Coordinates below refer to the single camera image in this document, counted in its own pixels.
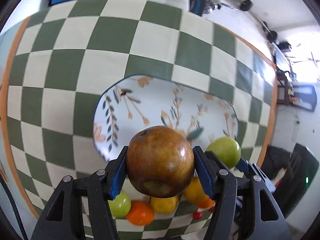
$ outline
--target power cord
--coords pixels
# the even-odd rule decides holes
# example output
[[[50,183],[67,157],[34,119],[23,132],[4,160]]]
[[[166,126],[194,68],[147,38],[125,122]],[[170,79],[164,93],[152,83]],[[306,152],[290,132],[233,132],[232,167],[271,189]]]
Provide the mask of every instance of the power cord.
[[[15,203],[15,201],[13,199],[13,196],[12,196],[7,184],[4,182],[4,179],[2,178],[1,175],[0,175],[0,183],[1,183],[5,193],[7,194],[7,197],[9,198],[9,201],[10,201],[10,204],[12,206],[12,209],[13,209],[14,215],[16,217],[16,220],[18,222],[22,237],[23,237],[24,240],[28,240],[28,236],[27,236],[27,233],[26,233],[26,231],[25,231],[25,229],[23,227],[23,223],[22,223],[21,217],[19,215],[19,211],[18,211],[17,205],[16,205],[16,203]]]

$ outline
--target table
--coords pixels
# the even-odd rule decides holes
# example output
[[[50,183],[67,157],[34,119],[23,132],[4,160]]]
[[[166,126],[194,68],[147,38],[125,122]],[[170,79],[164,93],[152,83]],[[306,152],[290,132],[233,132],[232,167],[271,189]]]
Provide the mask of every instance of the table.
[[[253,46],[206,19],[144,0],[78,0],[12,29],[0,98],[2,129],[12,173],[34,213],[41,213],[63,176],[81,178],[106,166],[92,143],[94,109],[106,88],[132,74],[230,101],[239,119],[242,157],[250,162],[257,162],[268,143],[274,69]],[[116,227],[124,240],[182,235],[208,226],[209,211],[201,220],[190,218],[197,209],[182,197],[174,214],[159,215],[149,226],[117,219]],[[90,236],[85,199],[83,218]]]

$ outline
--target red fruit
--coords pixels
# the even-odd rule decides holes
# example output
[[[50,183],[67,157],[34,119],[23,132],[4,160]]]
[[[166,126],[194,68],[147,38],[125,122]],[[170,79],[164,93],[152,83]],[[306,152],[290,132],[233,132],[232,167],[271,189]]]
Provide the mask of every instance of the red fruit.
[[[202,218],[202,212],[194,212],[193,215],[192,215],[192,218],[194,220],[199,220]]]

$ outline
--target blue gripper pad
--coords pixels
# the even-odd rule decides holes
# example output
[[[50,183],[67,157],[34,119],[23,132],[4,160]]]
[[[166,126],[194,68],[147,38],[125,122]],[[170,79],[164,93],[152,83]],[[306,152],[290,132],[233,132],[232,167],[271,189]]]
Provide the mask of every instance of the blue gripper pad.
[[[116,160],[112,160],[108,163],[106,171],[107,183],[111,185],[109,187],[109,195],[111,200],[115,199],[120,194],[125,177],[127,176],[125,168],[125,157],[128,147],[123,147],[121,153]]]
[[[193,148],[193,154],[195,157],[195,168],[200,179],[204,193],[209,196],[210,199],[214,197],[214,185],[217,181],[217,174],[214,172],[208,158],[205,156],[200,146]]]

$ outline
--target yellow fruit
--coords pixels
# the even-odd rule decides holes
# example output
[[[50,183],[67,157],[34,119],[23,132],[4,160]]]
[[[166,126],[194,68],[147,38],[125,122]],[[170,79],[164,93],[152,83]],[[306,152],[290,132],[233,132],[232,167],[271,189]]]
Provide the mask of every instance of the yellow fruit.
[[[150,206],[159,214],[169,214],[175,210],[178,202],[177,196],[170,198],[151,197]]]
[[[202,189],[202,186],[198,177],[193,178],[190,185],[187,187],[187,189],[184,191],[183,194],[186,197],[186,199],[193,204],[202,202],[206,200],[206,197],[207,197],[207,195],[204,193]]]

